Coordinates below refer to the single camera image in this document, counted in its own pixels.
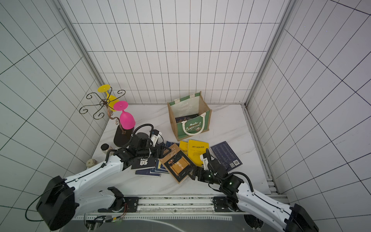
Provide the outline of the dark green brown book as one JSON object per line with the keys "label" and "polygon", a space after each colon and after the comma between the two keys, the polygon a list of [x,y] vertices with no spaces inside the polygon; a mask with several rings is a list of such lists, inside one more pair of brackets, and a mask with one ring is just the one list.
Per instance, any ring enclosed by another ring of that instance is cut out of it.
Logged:
{"label": "dark green brown book", "polygon": [[173,144],[168,148],[165,147],[159,161],[178,184],[183,182],[187,177],[192,176],[196,168],[196,165],[177,144]]}

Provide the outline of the yellow book plain cover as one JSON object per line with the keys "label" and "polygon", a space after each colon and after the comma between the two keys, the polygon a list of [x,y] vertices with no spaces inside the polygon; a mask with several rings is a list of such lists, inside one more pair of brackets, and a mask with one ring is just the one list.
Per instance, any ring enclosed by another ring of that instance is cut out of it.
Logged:
{"label": "yellow book plain cover", "polygon": [[189,140],[187,155],[196,166],[202,167],[203,160],[201,158],[201,155],[203,155],[208,148],[209,144],[207,142]]}

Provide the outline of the green jute canvas bag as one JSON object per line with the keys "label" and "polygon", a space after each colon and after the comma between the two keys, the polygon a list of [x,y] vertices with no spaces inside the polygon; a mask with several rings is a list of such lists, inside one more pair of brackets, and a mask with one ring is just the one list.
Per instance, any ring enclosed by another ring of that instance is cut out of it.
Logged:
{"label": "green jute canvas bag", "polygon": [[209,131],[212,110],[194,93],[167,103],[171,128],[177,141]]}

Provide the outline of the yellow book purple picture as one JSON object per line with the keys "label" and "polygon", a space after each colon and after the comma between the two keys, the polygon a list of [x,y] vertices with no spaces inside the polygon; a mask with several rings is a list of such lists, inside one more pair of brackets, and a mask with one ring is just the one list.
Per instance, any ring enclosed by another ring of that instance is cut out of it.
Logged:
{"label": "yellow book purple picture", "polygon": [[188,142],[181,141],[179,147],[185,155],[188,155]]}

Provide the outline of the purple starry book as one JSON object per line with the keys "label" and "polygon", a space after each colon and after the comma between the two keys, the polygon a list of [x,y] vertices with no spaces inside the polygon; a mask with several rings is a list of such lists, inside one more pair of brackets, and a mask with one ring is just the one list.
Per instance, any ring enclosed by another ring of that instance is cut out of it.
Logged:
{"label": "purple starry book", "polygon": [[194,119],[198,116],[199,116],[199,114],[192,114],[192,115],[187,115],[187,116],[175,117],[175,121],[176,121],[176,123],[182,123],[184,121]]}

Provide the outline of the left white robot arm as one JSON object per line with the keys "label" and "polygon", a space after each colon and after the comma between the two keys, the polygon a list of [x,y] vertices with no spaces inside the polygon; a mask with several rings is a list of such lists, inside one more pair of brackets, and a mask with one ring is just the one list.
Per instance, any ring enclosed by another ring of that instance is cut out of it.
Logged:
{"label": "left white robot arm", "polygon": [[105,160],[92,168],[67,178],[57,176],[49,181],[33,203],[51,231],[68,224],[74,217],[100,209],[128,211],[124,194],[116,187],[91,192],[101,181],[131,167],[136,161],[163,158],[171,151],[164,143],[153,143],[144,133],[132,135],[127,144],[111,149]]}

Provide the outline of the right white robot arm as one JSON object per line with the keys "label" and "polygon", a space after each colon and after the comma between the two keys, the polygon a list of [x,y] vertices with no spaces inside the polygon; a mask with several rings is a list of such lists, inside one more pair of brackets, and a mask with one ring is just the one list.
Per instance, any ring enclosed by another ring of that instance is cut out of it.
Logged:
{"label": "right white robot arm", "polygon": [[300,205],[290,206],[254,189],[249,177],[241,172],[228,173],[216,159],[209,161],[208,168],[194,167],[188,175],[192,179],[219,185],[226,195],[227,206],[232,211],[253,215],[278,232],[318,232],[307,211]]}

